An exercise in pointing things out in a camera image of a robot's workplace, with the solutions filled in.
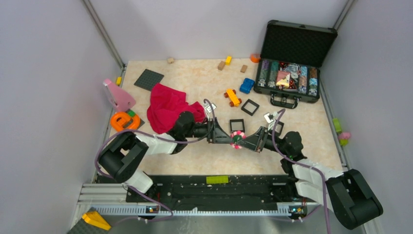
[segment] blue toy car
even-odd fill
[[[254,86],[255,81],[245,78],[243,84],[240,87],[240,91],[246,94],[249,94],[249,92],[252,89],[252,86]]]

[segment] red cloth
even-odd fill
[[[147,111],[148,120],[152,129],[158,133],[166,133],[175,125],[180,113],[190,111],[195,122],[202,122],[205,118],[204,108],[196,102],[189,105],[186,102],[187,94],[157,83],[150,93],[150,106]]]

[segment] orange ring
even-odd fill
[[[141,119],[138,115],[133,117],[129,116],[125,112],[118,112],[111,118],[111,126],[120,132],[125,129],[137,129],[141,123]]]
[[[261,55],[260,54],[251,54],[251,57],[249,57],[251,59],[251,62],[254,63],[259,63],[261,60]]]

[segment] open briefcase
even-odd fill
[[[254,91],[271,95],[271,104],[290,109],[296,108],[299,101],[318,101],[319,68],[336,37],[333,28],[271,20]]]

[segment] cable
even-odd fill
[[[157,205],[162,206],[163,208],[165,208],[167,211],[170,212],[170,215],[169,215],[169,216],[166,216],[166,217],[163,217],[163,218],[157,218],[157,219],[147,219],[145,222],[165,221],[165,220],[171,219],[171,218],[173,217],[173,212],[172,212],[172,210],[171,210],[168,206],[166,206],[166,205],[164,205],[164,204],[162,204],[162,203],[160,203],[160,202],[158,202],[158,201],[156,201],[156,200],[154,200],[154,199],[146,196],[145,194],[143,194],[142,192],[140,192],[139,190],[137,190],[135,187],[132,187],[132,186],[128,186],[128,187],[129,187],[130,189],[132,189],[133,191],[135,191],[136,193],[138,193],[139,195],[141,195],[144,199],[146,199],[146,200],[148,200],[148,201],[151,201],[151,202],[153,202],[153,203],[156,203]],[[119,225],[121,222],[126,221],[126,220],[129,220],[129,219],[138,219],[138,220],[140,220],[140,217],[137,217],[137,216],[129,216],[129,217],[123,218],[123,219],[117,221],[117,222],[114,224],[114,226],[117,226],[117,225]]]
[[[327,227],[327,234],[331,234],[331,227],[330,227],[330,217],[328,215],[328,207],[327,207],[327,188],[325,185],[325,176],[324,173],[322,171],[320,171],[318,168],[315,167],[310,167],[306,164],[300,163],[300,162],[296,162],[294,160],[289,159],[286,155],[284,155],[283,153],[281,153],[281,151],[278,149],[277,144],[275,143],[275,128],[278,124],[278,122],[280,121],[281,117],[284,115],[285,109],[281,109],[280,111],[278,111],[278,114],[280,114],[277,118],[277,120],[275,121],[274,127],[272,129],[272,144],[274,145],[275,150],[277,151],[277,153],[279,153],[285,160],[297,164],[299,166],[305,167],[305,168],[310,168],[316,172],[318,172],[321,176],[321,180],[322,180],[322,192],[323,192],[323,204],[324,204],[324,216],[325,216],[325,225]]]
[[[211,107],[212,124],[214,124],[214,123],[215,123],[214,108],[212,108],[211,102],[210,102],[208,99],[206,99],[206,98],[204,99],[204,103],[208,103],[208,105]],[[198,141],[204,139],[205,137],[207,137],[207,136],[209,135],[209,133],[211,132],[212,129],[213,129],[213,126],[210,127],[208,133],[205,134],[205,136],[203,136],[203,137],[201,137],[201,138],[198,138],[198,139],[196,139],[196,140],[191,140],[191,141],[176,141],[176,140],[165,139],[165,138],[162,138],[162,137],[156,137],[156,138],[159,139],[159,140],[163,140],[163,141],[167,141],[167,142],[172,142],[172,143],[191,144],[191,143],[198,142]],[[126,132],[140,133],[140,134],[143,134],[143,135],[145,135],[145,136],[155,138],[154,135],[151,135],[151,134],[148,134],[148,133],[139,131],[139,130],[134,130],[134,129],[125,129],[125,130],[123,130],[123,131],[120,131],[120,132],[117,132],[117,133],[113,134],[111,137],[109,137],[109,138],[102,144],[102,146],[99,148],[99,150],[97,151],[97,154],[96,154],[96,156],[95,156],[95,158],[94,158],[94,166],[96,167],[96,170],[97,170],[101,175],[103,175],[103,176],[105,176],[105,177],[108,177],[108,178],[112,178],[111,175],[104,173],[104,172],[100,169],[100,167],[99,167],[100,153],[102,152],[103,148],[105,148],[105,146],[106,146],[112,139],[114,139],[114,138],[117,137],[118,135],[120,135],[120,134],[122,134],[122,133],[126,133]],[[133,191],[135,191],[136,193],[138,193],[139,195],[141,195],[144,199],[146,199],[146,200],[148,200],[148,201],[151,201],[151,202],[154,202],[154,203],[156,203],[157,205],[165,208],[167,211],[170,212],[170,215],[169,215],[169,216],[166,216],[166,217],[163,217],[163,218],[151,219],[151,220],[145,219],[145,222],[159,222],[159,221],[171,219],[171,218],[173,217],[173,212],[172,212],[172,210],[171,210],[168,206],[166,206],[166,205],[164,205],[164,204],[162,204],[162,203],[160,203],[160,202],[158,202],[158,201],[156,201],[156,200],[153,200],[152,198],[146,196],[145,194],[143,194],[142,192],[140,192],[139,190],[137,190],[137,189],[136,189],[135,187],[133,187],[133,186],[129,186],[129,185],[128,185],[128,187],[129,187],[130,189],[132,189]],[[139,217],[130,216],[130,217],[123,218],[123,219],[121,219],[120,221],[116,222],[114,226],[118,225],[119,223],[121,223],[121,222],[123,222],[123,221],[129,220],[129,219],[138,219],[138,220],[140,220]]]
[[[318,205],[315,209],[313,209],[310,213],[308,213],[306,217],[301,218],[301,222],[308,219],[310,216],[312,216],[316,211],[320,209],[320,207],[321,205]],[[296,219],[284,219],[284,218],[275,218],[275,217],[270,217],[270,219],[276,220],[276,221],[282,221],[282,222],[290,222],[290,223],[296,221]]]
[[[210,102],[208,99],[206,99],[206,98],[204,99],[204,103],[208,103],[208,105],[211,107],[212,124],[213,124],[213,123],[215,122],[215,112],[214,112],[214,109],[212,108],[212,104],[211,104],[211,102]],[[207,136],[209,135],[209,133],[211,132],[212,129],[213,129],[213,127],[211,127],[211,128],[209,129],[208,133],[205,134],[203,137],[200,137],[200,138],[198,138],[198,139],[196,139],[196,140],[190,140],[190,141],[170,140],[170,139],[166,139],[166,138],[158,137],[158,136],[157,136],[156,138],[159,139],[159,140],[166,141],[166,142],[171,142],[171,143],[191,144],[191,143],[198,142],[198,141],[204,139],[205,137],[207,137]],[[109,138],[102,144],[102,146],[99,148],[99,150],[97,151],[97,154],[96,154],[96,156],[95,156],[95,158],[94,158],[94,166],[96,167],[96,170],[97,170],[100,174],[102,174],[103,176],[105,176],[105,177],[112,178],[112,176],[104,173],[104,172],[100,169],[100,167],[99,167],[100,153],[102,152],[103,148],[105,148],[105,146],[106,146],[112,139],[114,139],[114,138],[117,137],[118,135],[120,135],[120,134],[122,134],[122,133],[126,133],[126,132],[139,133],[139,134],[142,134],[142,135],[145,135],[145,136],[148,136],[148,137],[155,138],[153,135],[151,135],[151,134],[149,134],[149,133],[145,133],[145,132],[142,132],[142,131],[136,130],[136,129],[125,129],[125,130],[122,130],[122,131],[120,131],[120,132],[117,132],[117,133],[113,134],[111,137],[109,137]]]

